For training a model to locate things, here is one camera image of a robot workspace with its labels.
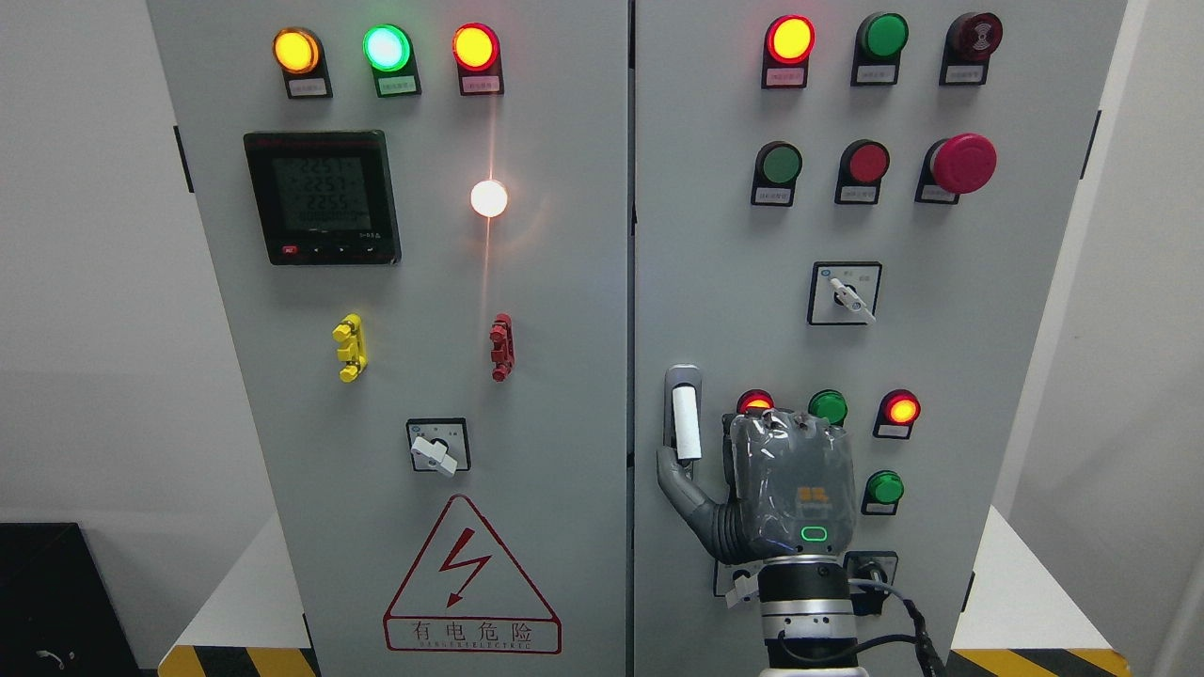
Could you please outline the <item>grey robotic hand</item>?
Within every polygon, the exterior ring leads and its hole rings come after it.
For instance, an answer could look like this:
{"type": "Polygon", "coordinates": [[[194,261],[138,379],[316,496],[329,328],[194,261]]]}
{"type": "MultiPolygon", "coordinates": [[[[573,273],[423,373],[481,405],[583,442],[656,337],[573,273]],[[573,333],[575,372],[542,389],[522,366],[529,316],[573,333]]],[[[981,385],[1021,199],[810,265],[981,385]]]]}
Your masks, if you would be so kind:
{"type": "Polygon", "coordinates": [[[858,510],[846,430],[783,410],[728,416],[728,501],[706,496],[678,463],[657,452],[659,488],[706,553],[740,565],[778,557],[839,557],[858,510]]]}

